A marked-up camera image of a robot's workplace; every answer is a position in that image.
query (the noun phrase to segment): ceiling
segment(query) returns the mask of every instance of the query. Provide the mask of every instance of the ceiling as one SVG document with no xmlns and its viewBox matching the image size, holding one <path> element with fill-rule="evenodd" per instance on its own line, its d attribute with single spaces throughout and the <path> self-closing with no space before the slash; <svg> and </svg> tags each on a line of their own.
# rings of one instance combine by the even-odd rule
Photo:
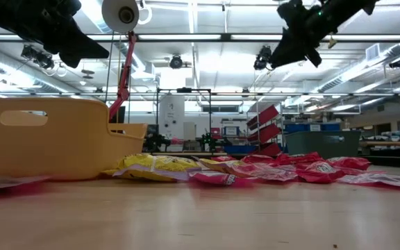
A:
<svg viewBox="0 0 400 250">
<path fill-rule="evenodd" d="M 83 8 L 74 16 L 82 32 L 86 34 L 102 33 L 93 21 L 100 17 L 100 4 L 102 0 L 81 0 Z M 315 1 L 303 1 L 311 4 Z M 152 9 L 152 17 L 149 23 L 138 25 L 135 32 L 141 33 L 281 33 L 285 22 L 277 15 L 278 2 L 272 0 L 154 0 L 145 1 Z M 145 19 L 146 10 L 140 12 Z M 400 1 L 379 1 L 372 16 L 359 12 L 339 28 L 339 34 L 400 34 Z M 0 34 L 9 34 L 0 28 Z M 0 42 L 0 53 L 19 63 L 26 63 L 22 67 L 30 67 L 42 74 L 41 69 L 32 62 L 25 62 L 20 54 L 27 42 Z M 39 44 L 31 44 L 36 49 L 42 47 Z M 66 67 L 62 72 L 64 76 L 55 74 L 46 76 L 53 78 L 54 84 L 60 82 L 60 86 L 69 86 L 71 92 L 74 89 L 81 92 L 93 92 L 97 88 L 108 85 L 109 92 L 116 92 L 118 82 L 119 64 L 124 56 L 116 46 L 110 43 L 101 43 L 111 53 L 109 59 L 83 60 L 76 69 Z M 242 88 L 250 88 L 252 92 L 311 92 L 321 85 L 326 79 L 337 76 L 347 67 L 356 65 L 365 58 L 365 49 L 374 45 L 371 42 L 363 43 L 337 43 L 332 49 L 327 44 L 321 44 L 319 52 L 323 58 L 322 64 L 315 68 L 310 62 L 299 62 L 284 67 L 279 67 L 273 72 L 255 71 L 254 60 L 263 45 L 274 48 L 277 44 L 266 42 L 143 42 L 135 46 L 135 55 L 143 63 L 152 63 L 155 67 L 154 75 L 178 75 L 179 71 L 168 68 L 168 60 L 173 55 L 181 55 L 183 61 L 189 63 L 187 69 L 183 69 L 186 78 L 185 86 L 210 88 L 214 92 L 241 92 Z M 199 77 L 198 85 L 193 80 L 191 65 L 194 61 L 193 49 L 196 51 L 196 69 Z M 53 56 L 56 64 L 59 64 L 59 56 Z M 94 71 L 93 79 L 83 79 L 82 69 Z M 390 69 L 383 65 L 376 65 L 364 74 L 354 77 L 344 83 L 343 92 L 355 92 L 359 86 L 369 85 L 383 79 L 385 76 L 393 76 L 400 69 Z M 153 79 L 133 78 L 134 92 L 155 92 L 156 81 Z M 41 89 L 27 90 L 40 92 Z M 48 92 L 59 92 L 48 89 Z M 214 100 L 248 101 L 252 99 L 236 97 L 214 97 Z M 282 101 L 286 97 L 265 97 L 263 101 Z M 153 96 L 133 96 L 134 101 L 152 101 Z"/>
</svg>

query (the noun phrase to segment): workbench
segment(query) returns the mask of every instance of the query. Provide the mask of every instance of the workbench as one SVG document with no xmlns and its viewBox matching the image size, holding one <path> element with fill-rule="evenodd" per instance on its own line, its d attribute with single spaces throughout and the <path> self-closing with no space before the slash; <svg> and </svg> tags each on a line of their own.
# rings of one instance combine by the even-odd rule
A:
<svg viewBox="0 0 400 250">
<path fill-rule="evenodd" d="M 336 247 L 400 249 L 400 190 L 98 180 L 0 194 L 0 250 Z"/>
</svg>

